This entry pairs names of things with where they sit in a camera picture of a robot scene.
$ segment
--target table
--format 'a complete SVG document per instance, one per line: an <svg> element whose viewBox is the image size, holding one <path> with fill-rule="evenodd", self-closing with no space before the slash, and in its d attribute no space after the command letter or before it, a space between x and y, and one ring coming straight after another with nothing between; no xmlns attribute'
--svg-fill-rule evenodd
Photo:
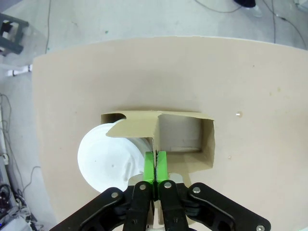
<svg viewBox="0 0 308 231"><path fill-rule="evenodd" d="M58 220L98 195L77 151L101 113L152 109L215 119L214 167L190 174L192 182L260 214L272 230L308 226L307 65L304 50L201 37L117 40L36 58L39 155Z"/></svg>

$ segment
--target gray floor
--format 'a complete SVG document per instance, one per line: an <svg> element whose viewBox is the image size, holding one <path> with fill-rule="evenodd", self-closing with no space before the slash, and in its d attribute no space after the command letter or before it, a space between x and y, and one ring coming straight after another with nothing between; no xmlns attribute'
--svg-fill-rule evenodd
<svg viewBox="0 0 308 231"><path fill-rule="evenodd" d="M231 0L200 1L222 11L237 7ZM308 14L297 10L293 0L274 2L276 13L292 21L308 44ZM100 41L153 36L218 36L273 42L272 14L261 0L257 3L263 12L261 18L255 18L244 8L235 13L212 12L194 0L51 0L47 50L53 52ZM44 54L48 11L48 0L23 0L4 12L31 24L24 39L23 53L7 56L4 63L30 64L34 57ZM277 43L304 47L290 24L279 18L275 21ZM30 182L33 166L39 166L31 75L5 77L0 70L0 92L7 94L12 104L12 149L26 185ZM21 184L18 173L16 177ZM40 169L34 170L25 197L31 211L45 225L44 230L49 230L56 223L56 214L49 204Z"/></svg>

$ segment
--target white object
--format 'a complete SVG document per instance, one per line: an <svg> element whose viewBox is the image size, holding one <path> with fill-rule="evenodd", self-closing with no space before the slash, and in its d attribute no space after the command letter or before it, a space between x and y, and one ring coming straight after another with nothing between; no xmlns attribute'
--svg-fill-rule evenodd
<svg viewBox="0 0 308 231"><path fill-rule="evenodd" d="M308 0L294 0L296 6L305 12L308 12Z"/></svg>
<svg viewBox="0 0 308 231"><path fill-rule="evenodd" d="M250 11L254 17L260 18L260 17L263 16L262 11L258 7L258 5L256 5L255 7L251 7L251 8L246 8L245 7L245 9Z"/></svg>
<svg viewBox="0 0 308 231"><path fill-rule="evenodd" d="M6 76L16 76L26 72L32 72L32 64L18 67L18 70L9 70L5 73Z"/></svg>
<svg viewBox="0 0 308 231"><path fill-rule="evenodd" d="M10 223L5 225L1 231L32 231L29 224L22 218L18 217L14 220L11 220Z"/></svg>
<svg viewBox="0 0 308 231"><path fill-rule="evenodd" d="M143 172L144 153L150 151L140 138L113 138L106 133L115 124L102 124L82 139L77 160L87 183L100 193L110 187L124 191L130 177Z"/></svg>

